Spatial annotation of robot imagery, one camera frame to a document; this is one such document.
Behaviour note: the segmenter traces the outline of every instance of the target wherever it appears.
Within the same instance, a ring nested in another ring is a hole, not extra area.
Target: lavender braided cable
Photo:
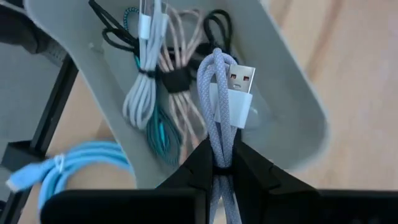
[[[200,64],[197,75],[197,85],[203,116],[210,136],[211,146],[215,157],[216,166],[227,168],[232,165],[232,147],[237,128],[229,123],[228,85],[226,71],[229,65],[236,65],[236,61],[224,54],[221,49],[214,49]],[[216,75],[218,85],[218,104],[221,115],[221,133],[218,131],[214,120],[214,111],[210,104],[210,81]],[[239,212],[233,195],[232,178],[215,176],[213,179],[213,192],[210,203],[210,223],[216,215],[218,201],[223,197],[226,221],[228,224],[241,223]]]

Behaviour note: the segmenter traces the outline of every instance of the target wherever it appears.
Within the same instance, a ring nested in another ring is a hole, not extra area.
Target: gray plastic bin
[[[126,8],[139,5],[138,0],[97,0],[97,3],[120,21]],[[169,0],[169,3],[177,9],[221,8],[231,14],[235,52],[242,64],[256,67],[255,87],[251,92],[254,99],[248,128],[243,132],[244,142],[283,169],[294,169],[314,160],[325,148],[328,136],[325,114],[261,3],[257,0]],[[159,165],[144,134],[122,117],[124,97],[137,75],[131,54],[117,53],[117,62],[129,61],[131,71],[115,72],[114,60],[89,48],[90,44],[103,46],[104,25],[89,7],[88,0],[26,0],[25,8],[37,26],[67,50],[82,72],[115,138],[134,166],[138,187],[159,185],[170,173]]]

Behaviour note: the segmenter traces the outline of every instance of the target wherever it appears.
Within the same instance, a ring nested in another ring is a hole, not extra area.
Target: wooden surface
[[[319,188],[398,189],[398,1],[269,0],[269,10],[314,84],[331,125],[324,157],[304,170],[292,170],[293,175]],[[78,76],[49,154],[104,137],[111,133]],[[110,185],[100,177],[95,168],[83,170],[69,187],[134,186],[128,178]],[[37,220],[38,189],[20,223]]]

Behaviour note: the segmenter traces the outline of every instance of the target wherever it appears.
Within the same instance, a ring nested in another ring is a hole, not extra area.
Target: usb connector
[[[246,125],[252,94],[250,89],[256,69],[242,65],[230,65],[228,72],[229,122],[232,126],[243,129]],[[210,103],[215,113],[215,121],[220,122],[218,105],[218,87],[210,83]]]
[[[256,68],[242,65],[230,65],[228,72],[228,88],[230,90],[250,93]]]

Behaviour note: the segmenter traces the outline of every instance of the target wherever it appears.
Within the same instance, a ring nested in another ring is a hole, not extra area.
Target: black metal frame
[[[31,141],[9,142],[1,165],[14,172],[31,162],[45,159],[62,111],[75,82],[78,69],[73,60],[66,56],[45,106],[39,125]],[[0,218],[0,224],[16,224],[30,194],[30,190],[11,193]]]

